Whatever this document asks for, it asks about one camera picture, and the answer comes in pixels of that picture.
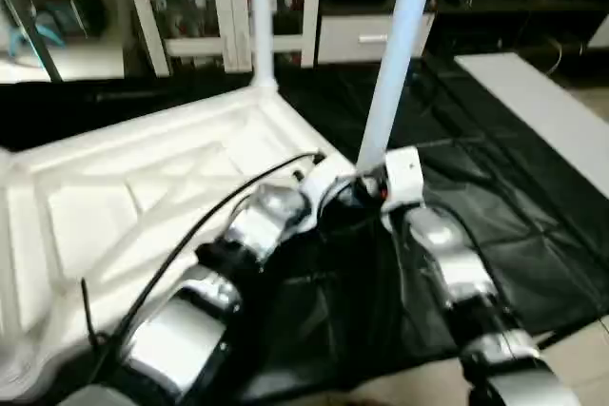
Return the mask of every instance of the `white metal rod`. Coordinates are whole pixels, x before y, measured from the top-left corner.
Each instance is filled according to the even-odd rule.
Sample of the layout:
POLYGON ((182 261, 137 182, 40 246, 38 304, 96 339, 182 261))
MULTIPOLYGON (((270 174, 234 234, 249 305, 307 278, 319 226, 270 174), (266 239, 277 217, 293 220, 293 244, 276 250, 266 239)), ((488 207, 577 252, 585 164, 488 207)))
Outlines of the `white metal rod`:
POLYGON ((252 0, 254 10, 255 65, 253 85, 277 87, 273 73, 271 0, 252 0))
POLYGON ((383 162, 425 2, 426 0, 396 1, 391 34, 363 133, 357 162, 359 172, 365 172, 383 162))

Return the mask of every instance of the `black plastic sheet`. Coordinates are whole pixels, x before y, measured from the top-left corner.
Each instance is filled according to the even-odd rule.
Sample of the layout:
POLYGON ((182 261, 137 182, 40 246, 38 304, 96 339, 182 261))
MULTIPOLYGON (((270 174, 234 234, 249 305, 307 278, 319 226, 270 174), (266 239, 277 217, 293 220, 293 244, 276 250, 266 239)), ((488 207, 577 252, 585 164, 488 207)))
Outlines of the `black plastic sheet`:
MULTIPOLYGON (((285 99, 355 160, 377 72, 378 66, 284 70, 278 80, 285 99)), ((3 101, 22 104, 11 104, 10 117, 0 117, 0 145, 40 145, 244 86, 248 79, 218 73, 0 87, 3 101), (32 102, 43 94, 44 103, 32 102), (48 124, 28 129, 32 112, 48 124)), ((426 198, 449 204, 465 219, 527 330, 560 332, 606 313, 609 202, 456 64, 414 64, 390 141, 390 147, 403 145, 419 148, 426 198)), ((275 299, 264 328, 252 333, 249 354, 255 356, 247 361, 251 369, 234 378, 234 400, 349 388, 453 357, 453 341, 418 273, 416 250, 401 255, 405 307, 394 245, 377 222, 283 246, 271 270, 275 299)), ((49 398, 83 382, 89 365, 90 355, 67 364, 49 398)))

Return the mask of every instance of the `floor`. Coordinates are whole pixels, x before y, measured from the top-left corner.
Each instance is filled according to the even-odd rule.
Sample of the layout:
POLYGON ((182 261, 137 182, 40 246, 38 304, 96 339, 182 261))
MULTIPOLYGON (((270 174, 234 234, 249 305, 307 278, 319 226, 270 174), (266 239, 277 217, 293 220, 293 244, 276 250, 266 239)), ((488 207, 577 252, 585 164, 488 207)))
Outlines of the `floor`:
POLYGON ((609 87, 570 90, 571 94, 609 123, 609 87))
MULTIPOLYGON (((603 320, 609 326, 609 318, 603 320)), ((600 323, 544 351, 545 360, 581 406, 605 406, 609 398, 609 334, 600 323)), ((469 386, 456 360, 430 363, 371 380, 346 394, 325 393, 282 406, 467 406, 469 386)))
MULTIPOLYGON (((65 48, 49 47, 49 52, 66 81, 124 77, 123 51, 116 27, 108 28, 99 39, 68 44, 65 48)), ((15 59, 10 59, 6 52, 0 53, 0 84, 48 80, 29 46, 19 48, 15 59)))

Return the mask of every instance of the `black wire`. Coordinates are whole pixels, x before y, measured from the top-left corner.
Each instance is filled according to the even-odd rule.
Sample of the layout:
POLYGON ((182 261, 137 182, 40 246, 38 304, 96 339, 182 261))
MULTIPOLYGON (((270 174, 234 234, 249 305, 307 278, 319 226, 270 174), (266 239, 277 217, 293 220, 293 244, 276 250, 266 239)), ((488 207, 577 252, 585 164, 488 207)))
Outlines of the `black wire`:
POLYGON ((87 282, 84 278, 80 280, 80 290, 83 295, 83 307, 85 308, 85 322, 87 324, 88 343, 91 345, 91 349, 93 350, 93 352, 97 353, 99 351, 99 341, 97 340, 95 328, 93 327, 93 319, 91 318, 91 307, 88 301, 87 282))
POLYGON ((108 357, 115 355, 115 351, 120 347, 123 338, 127 335, 130 325, 133 323, 137 312, 140 310, 140 308, 146 301, 148 295, 150 295, 150 292, 152 291, 154 286, 159 282, 161 277, 166 273, 171 264, 177 259, 178 255, 186 247, 188 242, 192 240, 192 238, 196 235, 199 229, 201 229, 201 227, 207 221, 209 221, 209 219, 211 219, 220 209, 222 209, 228 202, 230 202, 232 199, 234 199, 237 195, 239 195, 245 189, 250 187, 252 184, 259 182, 261 179, 267 177, 268 175, 276 172, 277 170, 289 164, 297 162, 306 157, 318 156, 319 154, 319 152, 306 152, 304 154, 299 154, 297 156, 292 157, 291 159, 288 159, 284 162, 281 162, 280 164, 271 167, 269 170, 264 171, 263 173, 260 173, 259 175, 249 179, 244 184, 241 184, 239 187, 237 187, 235 190, 233 190, 223 199, 221 199, 218 203, 216 203, 209 211, 207 211, 206 214, 198 222, 196 222, 190 228, 190 230, 188 230, 188 232, 184 235, 180 242, 178 242, 178 244, 171 250, 167 258, 163 261, 163 264, 159 267, 159 269, 156 271, 156 273, 148 282, 148 284, 146 284, 146 287, 144 287, 138 298, 133 304, 131 304, 131 307, 129 308, 128 312, 121 319, 116 329, 110 336, 108 343, 103 348, 99 360, 95 368, 93 369, 93 372, 91 373, 90 383, 98 380, 99 375, 103 373, 103 369, 105 368, 105 364, 107 363, 108 357))

